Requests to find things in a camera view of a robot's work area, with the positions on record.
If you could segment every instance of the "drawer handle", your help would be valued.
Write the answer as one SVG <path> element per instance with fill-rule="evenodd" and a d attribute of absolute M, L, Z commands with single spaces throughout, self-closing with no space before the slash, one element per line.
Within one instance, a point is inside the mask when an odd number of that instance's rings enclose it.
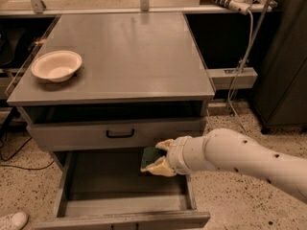
<path fill-rule="evenodd" d="M 129 134 L 120 134 L 120 135 L 110 135 L 110 131 L 106 131 L 106 137 L 110 139 L 115 139 L 115 138 L 130 138 L 134 135 L 134 128 L 131 130 Z"/>

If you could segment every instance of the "speckled floor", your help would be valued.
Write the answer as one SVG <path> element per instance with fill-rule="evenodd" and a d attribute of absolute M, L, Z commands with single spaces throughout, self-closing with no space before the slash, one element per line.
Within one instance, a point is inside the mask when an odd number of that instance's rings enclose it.
<path fill-rule="evenodd" d="M 269 149 L 307 159 L 307 133 L 288 128 L 263 135 L 247 102 L 236 102 L 234 107 L 248 136 Z M 229 116 L 224 103 L 212 103 L 208 110 L 205 132 L 228 127 L 244 133 L 237 119 Z M 1 148 L 3 156 L 12 154 L 28 139 L 27 133 L 7 134 Z M 31 140 L 10 162 L 0 164 L 38 168 L 51 161 L 50 155 Z M 61 171 L 55 163 L 42 171 L 1 167 L 0 216 L 25 211 L 30 216 L 26 230 L 33 229 L 35 222 L 51 218 L 60 177 Z M 206 230 L 307 229 L 307 205 L 268 183 L 230 172 L 197 172 L 192 179 L 198 210 L 211 214 Z"/>

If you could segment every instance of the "shoe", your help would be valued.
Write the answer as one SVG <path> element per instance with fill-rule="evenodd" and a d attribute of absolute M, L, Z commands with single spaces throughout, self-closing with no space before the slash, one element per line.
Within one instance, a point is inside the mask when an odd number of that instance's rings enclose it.
<path fill-rule="evenodd" d="M 0 218 L 0 230 L 20 230 L 28 222 L 28 216 L 24 212 L 9 214 Z"/>

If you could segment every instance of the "black cabinet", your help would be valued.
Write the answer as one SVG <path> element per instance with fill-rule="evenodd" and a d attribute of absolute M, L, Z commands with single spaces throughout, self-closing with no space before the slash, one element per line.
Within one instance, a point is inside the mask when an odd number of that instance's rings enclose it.
<path fill-rule="evenodd" d="M 307 125 L 307 0 L 283 0 L 282 18 L 252 103 L 265 128 Z"/>

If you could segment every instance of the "black cable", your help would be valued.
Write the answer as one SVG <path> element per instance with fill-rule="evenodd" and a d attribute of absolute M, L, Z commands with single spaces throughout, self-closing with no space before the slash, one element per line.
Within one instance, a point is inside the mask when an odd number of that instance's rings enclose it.
<path fill-rule="evenodd" d="M 0 159 L 4 162 L 8 162 L 9 160 L 11 160 L 12 158 L 14 158 L 27 144 L 28 142 L 30 142 L 32 140 L 32 137 L 30 137 L 30 139 L 28 139 L 15 153 L 13 153 L 10 157 L 8 158 L 3 158 L 2 153 L 0 151 Z"/>
<path fill-rule="evenodd" d="M 20 170 L 25 170 L 25 171 L 42 171 L 50 167 L 55 161 L 53 160 L 49 165 L 41 168 L 25 168 L 21 166 L 15 166 L 15 165 L 0 165 L 0 167 L 9 167 L 9 168 L 14 168 L 14 169 L 20 169 Z"/>

